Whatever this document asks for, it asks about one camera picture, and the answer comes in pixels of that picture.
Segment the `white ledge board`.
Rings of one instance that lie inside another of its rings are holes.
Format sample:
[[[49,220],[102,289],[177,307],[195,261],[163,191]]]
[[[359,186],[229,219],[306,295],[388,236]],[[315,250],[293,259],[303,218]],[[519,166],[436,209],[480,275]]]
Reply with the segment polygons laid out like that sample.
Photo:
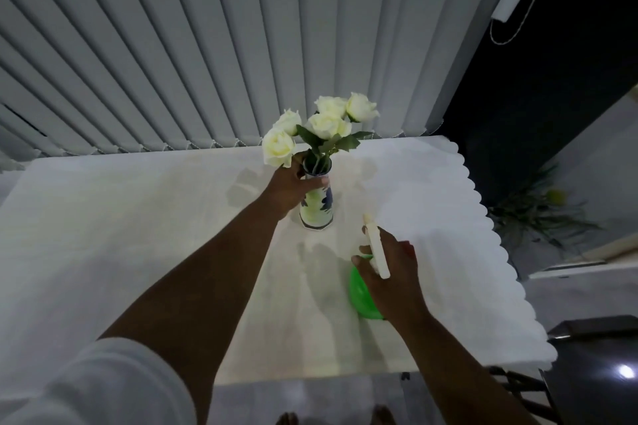
[[[525,281],[546,278],[570,278],[571,276],[604,273],[608,271],[638,269],[638,247],[618,252],[611,257],[583,262],[556,264],[531,273]]]

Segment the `person's right forearm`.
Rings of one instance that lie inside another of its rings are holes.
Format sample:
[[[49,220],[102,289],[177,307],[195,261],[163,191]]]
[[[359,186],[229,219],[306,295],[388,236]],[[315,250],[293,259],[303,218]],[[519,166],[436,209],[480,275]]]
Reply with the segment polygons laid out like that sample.
[[[539,425],[426,308],[384,312],[446,425]]]

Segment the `green leafy plant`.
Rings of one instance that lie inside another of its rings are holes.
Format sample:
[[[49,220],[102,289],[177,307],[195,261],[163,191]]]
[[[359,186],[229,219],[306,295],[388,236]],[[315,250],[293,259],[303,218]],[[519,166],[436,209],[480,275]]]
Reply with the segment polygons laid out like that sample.
[[[585,202],[571,203],[570,194],[555,185],[558,169],[557,163],[543,166],[520,189],[487,207],[504,242],[518,247],[529,240],[566,253],[604,229],[586,216]]]

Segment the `white vertical blinds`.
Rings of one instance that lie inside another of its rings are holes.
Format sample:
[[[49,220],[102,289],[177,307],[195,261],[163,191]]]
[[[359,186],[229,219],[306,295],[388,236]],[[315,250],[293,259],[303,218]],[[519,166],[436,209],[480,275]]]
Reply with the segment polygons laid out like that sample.
[[[442,119],[499,0],[0,0],[0,174],[38,157],[256,146],[363,93]]]

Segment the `white scalloped tablecloth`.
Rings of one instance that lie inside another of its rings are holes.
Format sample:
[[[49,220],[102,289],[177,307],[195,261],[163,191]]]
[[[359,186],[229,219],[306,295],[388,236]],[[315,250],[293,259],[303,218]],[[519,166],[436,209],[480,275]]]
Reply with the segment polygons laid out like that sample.
[[[0,399],[36,394],[219,232],[273,170],[260,147],[42,158],[0,205]],[[333,158],[334,219],[278,225],[218,384],[416,370],[385,321],[348,298],[363,214],[409,241],[431,313],[482,365],[536,365],[547,342],[458,147],[366,140]]]

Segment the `person's left hand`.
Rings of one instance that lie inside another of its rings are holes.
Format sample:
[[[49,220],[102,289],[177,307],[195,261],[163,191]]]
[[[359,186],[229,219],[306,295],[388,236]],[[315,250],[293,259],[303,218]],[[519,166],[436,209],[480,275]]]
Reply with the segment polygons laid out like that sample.
[[[276,219],[283,219],[304,199],[306,194],[301,194],[301,179],[304,175],[302,164],[295,162],[289,169],[280,167],[275,170],[259,200]]]

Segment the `dark metal chair frame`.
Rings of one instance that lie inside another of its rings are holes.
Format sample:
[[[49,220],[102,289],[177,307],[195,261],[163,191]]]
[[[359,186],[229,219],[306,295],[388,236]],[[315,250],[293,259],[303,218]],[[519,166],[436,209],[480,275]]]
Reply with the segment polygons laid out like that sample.
[[[486,369],[534,418],[550,425],[564,425],[545,381],[499,366]]]

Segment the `green spray bottle white head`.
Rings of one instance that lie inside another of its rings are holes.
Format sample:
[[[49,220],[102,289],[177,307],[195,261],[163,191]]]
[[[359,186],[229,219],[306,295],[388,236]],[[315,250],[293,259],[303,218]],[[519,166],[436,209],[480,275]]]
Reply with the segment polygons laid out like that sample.
[[[379,226],[370,214],[363,215],[364,234],[367,236],[372,253],[362,254],[363,260],[370,263],[373,271],[382,279],[389,279],[390,270],[381,241]],[[376,307],[366,283],[357,268],[350,273],[348,284],[350,302],[358,315],[368,320],[385,320]]]

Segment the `white rose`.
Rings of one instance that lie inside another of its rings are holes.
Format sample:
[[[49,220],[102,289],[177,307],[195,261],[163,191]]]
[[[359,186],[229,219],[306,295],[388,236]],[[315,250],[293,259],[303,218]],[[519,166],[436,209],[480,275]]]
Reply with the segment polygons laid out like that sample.
[[[348,100],[342,97],[321,96],[315,100],[317,113],[321,115],[331,115],[342,120],[346,117],[347,105]]]
[[[305,142],[312,148],[319,148],[323,143],[308,124],[303,124],[298,111],[285,110],[272,126],[273,130],[280,130],[292,139],[294,143]]]
[[[352,131],[350,120],[332,113],[315,113],[304,126],[297,126],[298,134],[310,150],[304,161],[308,175],[319,176],[328,173],[331,157],[343,151],[358,148],[362,140],[371,139],[371,131]]]
[[[345,111],[351,122],[366,123],[379,117],[379,111],[376,107],[377,103],[371,102],[366,95],[351,92]]]
[[[295,125],[293,134],[281,125],[274,125],[262,139],[262,155],[266,165],[275,168],[291,168],[292,163],[302,164],[303,152],[297,152],[297,144],[293,137],[298,133],[299,124]]]

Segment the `white shirt sleeve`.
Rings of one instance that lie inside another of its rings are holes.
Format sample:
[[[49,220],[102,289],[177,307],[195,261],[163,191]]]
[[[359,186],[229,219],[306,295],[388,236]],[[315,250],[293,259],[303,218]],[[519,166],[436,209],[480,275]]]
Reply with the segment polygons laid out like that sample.
[[[184,381],[158,354],[101,339],[0,425],[197,425]]]

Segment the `glossy black furniture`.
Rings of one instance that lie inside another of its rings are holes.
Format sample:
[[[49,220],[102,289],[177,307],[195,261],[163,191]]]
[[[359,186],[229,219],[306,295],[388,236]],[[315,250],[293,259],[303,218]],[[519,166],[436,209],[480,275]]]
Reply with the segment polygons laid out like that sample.
[[[548,332],[543,372],[561,425],[638,425],[638,317],[566,320]]]

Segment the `person's left forearm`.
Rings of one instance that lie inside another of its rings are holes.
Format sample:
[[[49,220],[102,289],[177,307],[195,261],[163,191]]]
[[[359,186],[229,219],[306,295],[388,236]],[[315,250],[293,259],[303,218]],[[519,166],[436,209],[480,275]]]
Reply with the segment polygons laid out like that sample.
[[[100,336],[125,338],[161,357],[184,382],[198,425],[216,373],[250,300],[275,228],[289,213],[265,194],[157,281]]]

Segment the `person's right hand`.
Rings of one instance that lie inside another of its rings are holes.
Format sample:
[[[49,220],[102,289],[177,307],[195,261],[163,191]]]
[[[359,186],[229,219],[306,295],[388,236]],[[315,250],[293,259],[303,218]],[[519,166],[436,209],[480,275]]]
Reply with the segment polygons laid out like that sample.
[[[379,312],[402,334],[431,315],[419,283],[413,245],[409,241],[398,241],[381,227],[379,231],[390,277],[380,278],[380,289],[369,292]]]

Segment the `blue and white patterned vase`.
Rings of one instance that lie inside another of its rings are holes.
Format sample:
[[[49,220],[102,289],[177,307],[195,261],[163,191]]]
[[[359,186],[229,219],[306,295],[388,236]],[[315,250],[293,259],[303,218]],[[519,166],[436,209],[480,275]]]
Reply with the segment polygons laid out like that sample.
[[[323,163],[303,163],[305,175],[302,179],[327,179],[332,169],[332,161],[329,157],[322,160]],[[331,225],[334,211],[330,183],[307,192],[300,204],[299,217],[302,225],[311,230],[323,230]]]

